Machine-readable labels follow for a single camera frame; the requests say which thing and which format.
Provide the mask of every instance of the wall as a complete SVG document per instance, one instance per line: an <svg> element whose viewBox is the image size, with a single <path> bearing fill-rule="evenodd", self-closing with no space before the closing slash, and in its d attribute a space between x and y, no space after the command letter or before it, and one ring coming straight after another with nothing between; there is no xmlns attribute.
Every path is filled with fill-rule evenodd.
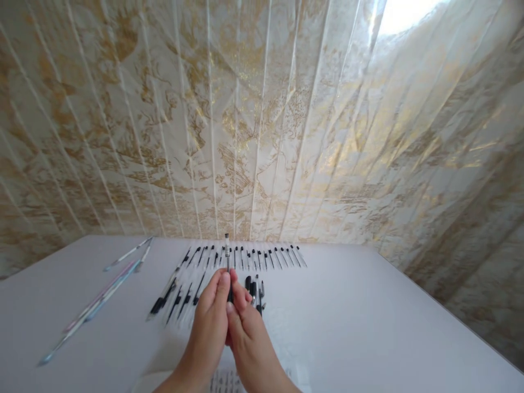
<svg viewBox="0 0 524 393"><path fill-rule="evenodd" d="M471 326L516 326L521 302L467 315L521 283L521 194L497 195L521 151L524 5L406 7L4 2L0 276L86 234L357 243ZM491 269L517 281L485 295Z"/></svg>

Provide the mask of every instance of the finger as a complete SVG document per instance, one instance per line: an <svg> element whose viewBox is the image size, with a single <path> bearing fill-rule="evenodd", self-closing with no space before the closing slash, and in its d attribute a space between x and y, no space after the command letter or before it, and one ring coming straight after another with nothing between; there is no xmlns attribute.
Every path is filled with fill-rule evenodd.
<svg viewBox="0 0 524 393"><path fill-rule="evenodd" d="M200 298L198 300L198 307L200 307L201 309L204 308L204 310L206 311L211 307L211 305L215 301L220 277L222 273L226 271L227 269L225 268L218 269L213 275L213 277L211 277L209 284L206 286L206 288L202 291L202 294L200 295Z"/></svg>
<svg viewBox="0 0 524 393"><path fill-rule="evenodd" d="M229 273L223 272L218 281L217 293L215 295L215 305L222 313L224 312L225 304L228 302L230 283Z"/></svg>
<svg viewBox="0 0 524 393"><path fill-rule="evenodd" d="M246 291L246 301L248 303L251 303L251 301L253 300L253 296L251 296L251 294L249 293L247 289L244 288L244 290Z"/></svg>
<svg viewBox="0 0 524 393"><path fill-rule="evenodd" d="M229 275L231 275L231 284L233 286L233 292L234 292L235 291L235 282L239 281L239 276L236 273L235 269L229 269ZM253 300L253 296L251 296L251 294L249 293L247 289L245 289L245 291L246 291L246 296L245 296L246 301L248 303L251 303L251 301Z"/></svg>
<svg viewBox="0 0 524 393"><path fill-rule="evenodd" d="M235 281L239 280L239 276L236 273L235 269L229 269L229 275L231 275L231 283L233 284Z"/></svg>
<svg viewBox="0 0 524 393"><path fill-rule="evenodd" d="M229 335L231 336L231 344L234 345L234 343L240 340L244 335L244 328L242 327L240 315L238 314L236 307L231 302L228 302L226 304L225 311L228 315L228 326Z"/></svg>
<svg viewBox="0 0 524 393"><path fill-rule="evenodd" d="M242 314L242 312L246 309L247 301L246 301L246 288L242 286L242 284L238 281L233 283L233 296L235 298L235 306L239 310L239 313Z"/></svg>

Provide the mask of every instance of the wrist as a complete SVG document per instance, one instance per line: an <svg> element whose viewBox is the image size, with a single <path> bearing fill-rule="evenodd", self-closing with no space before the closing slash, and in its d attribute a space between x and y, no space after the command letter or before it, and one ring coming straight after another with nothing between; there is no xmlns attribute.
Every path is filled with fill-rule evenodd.
<svg viewBox="0 0 524 393"><path fill-rule="evenodd" d="M175 393L201 392L210 380L203 375L200 367L191 362L190 359L185 359L185 356L182 357L169 379L171 379L170 385Z"/></svg>

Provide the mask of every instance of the pink pen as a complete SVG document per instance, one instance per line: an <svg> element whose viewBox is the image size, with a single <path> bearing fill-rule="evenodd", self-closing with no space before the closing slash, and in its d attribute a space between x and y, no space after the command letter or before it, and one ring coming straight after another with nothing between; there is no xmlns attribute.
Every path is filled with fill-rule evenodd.
<svg viewBox="0 0 524 393"><path fill-rule="evenodd" d="M89 305L79 314L79 316L77 318L75 318L69 325L67 325L67 327L64 329L64 333L67 333L69 330L71 330L75 324L79 321L79 319L83 318L85 316L85 314L91 309L91 307L93 307L93 305L100 300L100 298L102 296L105 295L105 293L113 286L113 284L120 278L122 277L123 275L125 275L129 269L131 269L133 267L133 265L136 263L136 260L132 261L129 263L129 265L127 265L121 272L118 276L116 276L113 281L111 281L98 295L97 297L95 297L91 303L89 303Z"/></svg>

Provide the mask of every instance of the pen tip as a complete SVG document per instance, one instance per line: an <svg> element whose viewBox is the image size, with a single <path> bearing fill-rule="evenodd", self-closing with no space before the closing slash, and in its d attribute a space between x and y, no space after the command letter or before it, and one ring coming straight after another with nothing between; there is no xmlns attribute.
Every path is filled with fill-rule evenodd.
<svg viewBox="0 0 524 393"><path fill-rule="evenodd" d="M40 360L40 362L38 363L38 365L39 365L39 366L46 365L47 363L49 363L49 361L51 360L52 357L53 357L52 354L47 355L45 358L43 358L42 360Z"/></svg>

